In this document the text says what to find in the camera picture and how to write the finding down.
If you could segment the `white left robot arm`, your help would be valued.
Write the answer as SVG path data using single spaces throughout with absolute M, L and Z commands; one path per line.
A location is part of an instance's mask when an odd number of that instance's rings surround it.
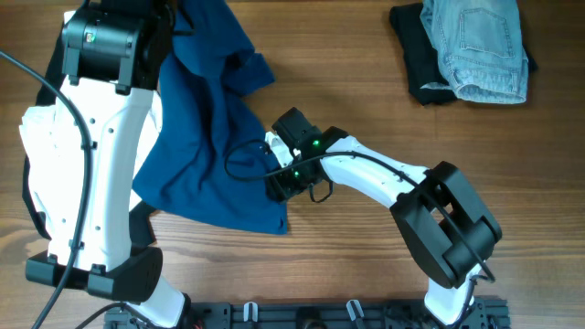
M 103 1 L 64 25 L 66 81 L 55 94 L 80 131 L 80 205 L 26 264 L 29 281 L 111 300 L 155 328 L 193 322 L 189 297 L 163 277 L 162 251 L 135 248 L 129 222 L 139 137 L 174 23 L 166 1 Z

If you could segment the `blue t-shirt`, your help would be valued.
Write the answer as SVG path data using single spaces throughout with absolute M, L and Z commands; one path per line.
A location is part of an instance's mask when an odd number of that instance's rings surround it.
M 148 205 L 214 226 L 283 235 L 287 207 L 260 175 L 278 163 L 244 97 L 275 81 L 224 1 L 186 0 L 159 84 L 162 130 L 133 180 Z

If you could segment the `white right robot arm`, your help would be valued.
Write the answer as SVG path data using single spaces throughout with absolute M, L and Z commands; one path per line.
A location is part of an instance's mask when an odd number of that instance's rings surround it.
M 472 310 L 475 284 L 495 278 L 486 262 L 503 232 L 455 165 L 402 163 L 337 127 L 320 131 L 296 108 L 265 134 L 264 147 L 280 165 L 267 177 L 279 201 L 325 181 L 330 187 L 351 187 L 386 207 L 429 278 L 426 309 L 448 328 L 463 324 Z

